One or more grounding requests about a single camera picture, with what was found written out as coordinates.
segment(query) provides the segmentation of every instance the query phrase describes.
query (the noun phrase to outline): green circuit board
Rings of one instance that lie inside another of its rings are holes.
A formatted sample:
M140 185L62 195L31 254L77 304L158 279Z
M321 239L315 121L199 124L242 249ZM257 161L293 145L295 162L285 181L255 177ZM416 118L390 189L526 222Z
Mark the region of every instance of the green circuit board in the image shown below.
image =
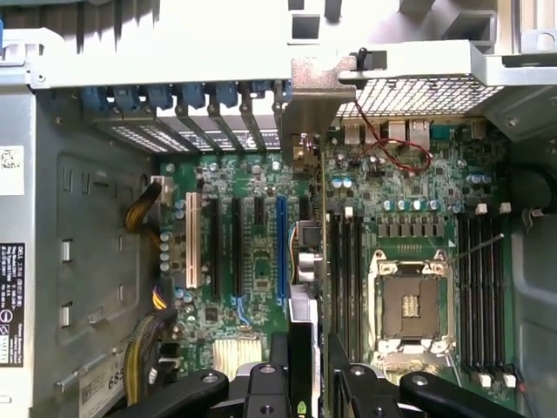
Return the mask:
M292 181L290 169L283 166L279 154L272 153L168 158L161 163L161 174L175 185L172 204L162 208L162 231L172 238L170 270L161 280L166 289L171 288L179 312L172 339L180 345L180 371L214 367L233 378L241 364L266 360L271 333L286 330L285 301L277 290L277 200L285 202L289 227L298 220L300 197L308 193L308 185ZM197 289L186 290L184 199L191 192L201 201L201 282ZM233 199L241 208L236 218ZM211 230L215 207L217 240ZM235 242L235 222L241 242ZM234 274L238 257L240 278ZM218 263L217 271L211 263ZM286 269L292 272L292 266Z
M386 356L375 352L377 346L370 347L370 341L376 342L375 337L377 336L367 338L370 328L374 328L378 323L383 324L386 322L385 315L392 314L393 309L390 307L393 300L384 299L387 295L384 286L393 284L396 286L397 283L396 279L390 281L377 279L374 283L370 283L366 279L372 257L378 250L383 252L389 260L405 262L432 260L438 251L443 252L445 260L450 260L462 251L469 249L470 246L479 244L483 239L491 238L485 236L487 233L493 233L492 230L486 229L484 233L482 232L481 237L476 237L474 235L476 230L474 230L470 235L472 238L470 238L468 230L463 229L463 225L470 223L471 228L486 228L485 226L475 226L475 222L485 224L485 220L478 221L478 219L493 218L497 219L493 221L493 224L497 223L497 228L499 228L497 232L506 233L507 236L497 243L497 251L500 250L501 258L498 266L500 266L502 289L500 296L502 306L499 307L497 318L501 320L500 327L502 327L503 333L497 344L502 346L502 356L504 357L502 361L505 364L511 364L513 361L513 296L510 286L512 283L511 253L508 238L510 230L508 215L500 213L507 209L500 204L508 202L507 179L504 170L507 158L507 140L495 129L489 130L484 138L473 138L469 124L432 125L430 132L429 152L433 157L432 163L428 170L417 174L399 170L389 162L389 158L377 146L347 145L342 131L331 133L332 140L327 146L325 155L327 211L330 213L330 219L336 217L340 223L341 232L337 235L340 235L341 238L336 238L340 247L350 246L343 241L344 230L342 228L346 224L346 208L351 208L349 212L351 217L356 217L361 222L360 251L363 261L359 268L363 271L360 276L364 276L363 279L360 278L362 296L359 306L358 303L357 306L354 306L343 301L347 296L346 283L340 283L336 293L335 284L332 283L332 297L340 299L338 304L332 304L334 307L332 317L334 318L335 314L344 317L344 319L337 320L336 329L343 336L343 342L353 361L367 361L375 367L383 368L394 381L398 380L403 373L417 369L426 370L514 409L514 388L506 388L500 379L493 379L489 388L483 388L474 377L477 374L471 373L466 366L461 365L465 359L473 361L470 360L470 350L466 353L462 347L466 344L463 340L470 340L470 344L478 344L473 340L474 338L477 340L477 338L470 334L463 334L461 327L466 324L466 327L475 329L480 321L477 318L471 320L462 318L462 315L466 315L467 309L472 309L467 304L480 303L480 296L475 294L466 299L468 294L466 292L470 293L469 289L473 285L466 282L461 270L463 268L466 270L469 265L460 265L459 262L455 262L449 278L439 277L436 280L438 282L437 293L432 300L436 300L436 309L439 310L438 336L446 335L447 328L453 327L453 338L455 339L455 349L452 350L451 358L447 358L445 364L427 364L426 361L419 362L418 366L387 364ZM424 164L423 154L407 146L389 145L388 150L405 164L414 167ZM329 245L335 245L334 234L329 236ZM358 253L359 250L355 248L355 244L352 245L350 251ZM474 252L471 256L473 261L470 263L480 263L481 261L477 260L483 257L489 259L491 255L485 251L487 250ZM329 251L332 268L335 268L335 260L339 256L341 259L343 257L341 249L339 252L340 254L335 253L334 249ZM340 272L343 269L353 271L354 262L352 262L352 266L345 266L344 261L339 263L341 266L337 268ZM447 287L450 283L453 283L453 287ZM370 286L375 289L372 300L367 298ZM365 338L354 337L354 332L346 330L354 322L360 324L359 328L361 333L366 336ZM477 350L474 352L475 354L483 353L476 346L474 349Z

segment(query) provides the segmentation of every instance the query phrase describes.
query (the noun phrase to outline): sticker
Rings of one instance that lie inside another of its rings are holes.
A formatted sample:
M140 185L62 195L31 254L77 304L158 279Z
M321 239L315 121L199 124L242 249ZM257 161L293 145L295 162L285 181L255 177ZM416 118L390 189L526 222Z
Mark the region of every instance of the sticker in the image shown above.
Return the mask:
M0 196L25 194L22 146L0 146Z
M124 389L124 353L93 368L79 379L79 418L92 418Z
M0 367L23 367L25 244L0 243Z

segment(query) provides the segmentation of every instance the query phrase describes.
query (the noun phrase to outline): red wire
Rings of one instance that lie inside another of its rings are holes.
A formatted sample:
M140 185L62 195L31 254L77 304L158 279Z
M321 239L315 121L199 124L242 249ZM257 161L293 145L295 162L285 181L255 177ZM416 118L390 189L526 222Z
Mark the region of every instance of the red wire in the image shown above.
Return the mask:
M367 119L366 113L362 109L362 106L360 106L357 101L354 101L354 105L356 106L356 109L358 110L359 115L361 116L361 118L366 123L367 129L369 129L369 131L375 137L375 141L376 141L371 146L369 146L369 148L367 150L364 150L362 152L362 154L366 153L366 151L370 151L371 149L378 146L385 153L386 157L394 165L396 165L400 170L404 170L405 172L413 172L415 174L418 174L420 172L424 172L425 170L427 170L431 166L431 164L432 164L432 154L430 154L427 149L425 149L423 146L420 146L418 144L413 144L412 142L402 141L400 139L394 139L394 138L381 139L381 136L379 135L379 133L377 132L375 127ZM411 165L408 165L408 164L401 163L396 157L394 157L386 149L387 144L401 144L401 145L404 145L404 146L409 146L411 148L416 148L426 156L426 162L421 167L414 167L414 166L411 166Z

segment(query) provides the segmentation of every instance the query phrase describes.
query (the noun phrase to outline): black ram slot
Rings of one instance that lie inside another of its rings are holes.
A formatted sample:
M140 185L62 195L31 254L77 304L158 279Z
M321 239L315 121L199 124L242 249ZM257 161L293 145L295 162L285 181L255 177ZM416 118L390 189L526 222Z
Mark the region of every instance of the black ram slot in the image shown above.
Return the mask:
M220 260L222 258L222 239L220 227L220 204L218 199L211 199L209 202L210 226L209 226L209 247L211 255L211 292L215 299L220 298L220 281L222 274L220 272Z
M501 219L494 220L493 232L502 233ZM503 241L502 239L493 243L493 282L494 299L493 310L495 311L494 333L495 333L495 365L505 368L505 283L503 271Z
M242 199L232 198L232 295L244 294L244 231Z
M470 247L481 243L480 239L480 222L481 218L471 219L470 228ZM472 335L473 335L473 366L477 371L483 368L484 364L484 341L483 341L483 306L482 302L482 270L481 270L481 252L473 251L470 255L471 281L472 281Z
M362 323L362 304L364 299L363 294L363 280L362 280L362 221L361 217L357 217L354 220L354 251L353 251L353 260L354 260L354 329L355 333L353 335L354 338L354 352L355 352L355 359L353 361L363 361L362 354L363 354L363 341L362 341L362 331L361 331L361 323Z
M459 253L465 253L470 248L470 220L465 214L458 217ZM472 362L472 301L470 286L470 258L462 257L459 263L460 285L460 363L465 371L470 371Z
M310 198L307 196L299 197L299 220L310 220L312 212L310 208Z
M343 271L341 275L340 284L342 286L342 316L344 319L343 332L344 344L346 351L348 352L348 357L352 358L352 347L350 346L351 335L351 283L352 283L352 257L351 257L351 246L352 246L352 222L349 219L343 219L342 224L342 266Z
M253 198L253 224L262 226L265 224L265 199Z
M493 219L485 217L481 223L481 242L493 237ZM483 319L484 319L484 367L491 370L495 365L495 312L493 309L493 245L481 250L483 272Z
M329 239L331 248L331 300L332 300L332 332L339 333L340 321L342 318L340 293L340 263L342 260L340 250L340 216L335 216L334 212L329 213Z

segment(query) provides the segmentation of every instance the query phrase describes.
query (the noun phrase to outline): ram slot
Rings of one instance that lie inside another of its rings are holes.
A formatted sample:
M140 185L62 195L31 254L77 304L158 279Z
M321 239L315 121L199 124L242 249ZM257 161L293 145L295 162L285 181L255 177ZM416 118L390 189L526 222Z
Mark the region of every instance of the ram slot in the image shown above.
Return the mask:
M354 333L354 355L355 358L353 361L362 361L362 353L363 353L363 341L362 341L362 331L361 331L361 315L362 315L362 300L364 299L363 294L363 279L362 279L362 221L361 217L357 217L354 220L354 234L353 234L353 242L354 242L354 251L353 254L353 270L354 270L354 292L353 292L353 300L354 300L354 322L353 322L353 329Z
M489 241L493 237L493 219L482 218L481 242ZM483 320L484 320L484 367L491 370L495 366L495 310L493 291L493 244L481 248L481 262L483 272Z
M461 214L458 217L459 253L470 248L470 219ZM469 372L473 366L472 336L472 289L470 281L470 258L462 257L458 261L460 294L460 364Z
M346 351L348 357L353 357L353 350L351 344L351 319L352 319L352 283L353 283L353 270L352 270L352 220L344 219L342 224L342 266L343 271L341 275L342 286L342 315L344 319L343 335Z
M185 285L196 289L201 280L201 196L185 194Z
M481 218L472 218L470 225L470 248L474 248L481 243L480 235ZM482 302L482 265L481 252L473 251L469 255L471 265L472 282L472 335L473 335L473 367L476 371L481 371L484 364L484 324Z
M277 213L277 302L283 304L288 284L288 201L284 196L278 196L276 202Z
M211 257L211 292L214 299L220 298L220 281L222 275L220 272L220 260L222 258L222 240L220 226L220 204L218 199L211 199L209 202L209 243Z
M329 212L329 247L331 248L330 268L331 268L331 300L332 300L332 332L340 331L340 321L342 318L340 294L340 263L342 260L340 250L340 216L334 212Z
M232 295L244 294L244 222L242 199L232 198Z
M299 220L310 220L312 211L310 209L310 198L307 196L299 197Z
M501 218L494 219L494 233L502 233ZM505 368L505 282L503 270L503 240L493 243L493 283L495 311L495 365L499 369Z

